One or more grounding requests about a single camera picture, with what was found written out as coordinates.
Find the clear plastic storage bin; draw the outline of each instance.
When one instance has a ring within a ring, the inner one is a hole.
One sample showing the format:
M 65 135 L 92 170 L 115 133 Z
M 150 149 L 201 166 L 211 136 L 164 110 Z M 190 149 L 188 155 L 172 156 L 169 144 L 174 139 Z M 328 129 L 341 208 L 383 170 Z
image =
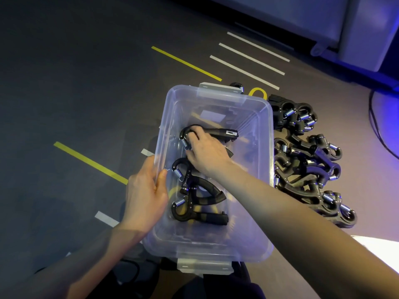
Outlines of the clear plastic storage bin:
M 182 195 L 179 193 L 181 182 L 171 167 L 176 159 L 186 155 L 179 133 L 191 124 L 238 130 L 239 138 L 226 144 L 234 153 L 232 160 L 272 185 L 273 124 L 269 103 L 242 94 L 175 86 L 167 93 L 155 152 L 158 172 L 164 168 L 169 170 L 166 185 L 170 200 L 162 218 L 143 240 L 144 247 L 153 255 L 169 258 L 248 262 L 266 259 L 273 250 L 272 243 L 244 207 L 212 179 L 207 178 L 227 199 L 217 205 L 203 206 L 201 211 L 224 211 L 229 216 L 228 225 L 194 220 L 180 222 L 173 218 L 172 202 Z

